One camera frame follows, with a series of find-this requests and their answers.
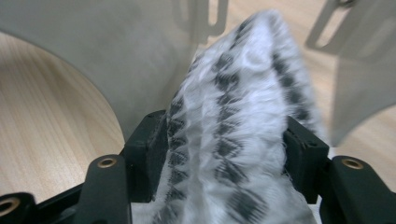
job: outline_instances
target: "light wood floor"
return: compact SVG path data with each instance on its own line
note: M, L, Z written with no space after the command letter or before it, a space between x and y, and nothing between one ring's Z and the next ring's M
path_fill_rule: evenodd
M260 9L280 10L301 46L318 106L329 124L336 59L304 47L323 4L323 0L230 0L225 33ZM331 29L343 13L337 14ZM337 154L372 164L393 191L395 112L393 107L369 119L336 149ZM29 191L41 202L81 183L90 161L118 154L122 146L115 116L93 85L47 52L0 35L0 195Z

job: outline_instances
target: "white knit fabric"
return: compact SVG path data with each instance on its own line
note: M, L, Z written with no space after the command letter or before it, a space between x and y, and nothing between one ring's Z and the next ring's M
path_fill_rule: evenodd
M134 223L315 223L283 174L286 117L323 137L286 24L257 13L197 56L168 110L156 201Z

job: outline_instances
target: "brass insert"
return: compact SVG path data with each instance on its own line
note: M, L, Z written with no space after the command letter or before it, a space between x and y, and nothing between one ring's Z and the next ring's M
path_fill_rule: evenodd
M341 162L345 166L347 166L349 168L352 168L352 169L355 169L355 170L363 169L363 165L360 162L352 160L352 159L342 159Z
M7 198L0 202L0 217L14 211L21 203L19 198Z
M116 163L117 163L117 160L114 158L104 158L98 162L98 166L100 168L107 168L107 167L113 166Z

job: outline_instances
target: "patterned textile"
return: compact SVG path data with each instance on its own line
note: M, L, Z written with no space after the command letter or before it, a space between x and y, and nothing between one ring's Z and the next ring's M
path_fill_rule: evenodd
M273 10L198 55L168 110L156 201L134 223L315 223L288 176L290 115L323 137L298 48Z

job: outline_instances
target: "wooden surface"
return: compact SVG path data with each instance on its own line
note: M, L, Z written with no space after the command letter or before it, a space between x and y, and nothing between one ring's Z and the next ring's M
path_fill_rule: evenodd
M252 13L278 9L290 25L315 85L326 124L336 59L304 47L324 1L230 0L226 32ZM345 12L337 13L325 36ZM209 39L209 44L216 38ZM369 162L396 190L396 108L369 119L336 149ZM91 160L119 153L120 127L95 87L61 60L0 35L0 195L29 191L41 202L84 179Z

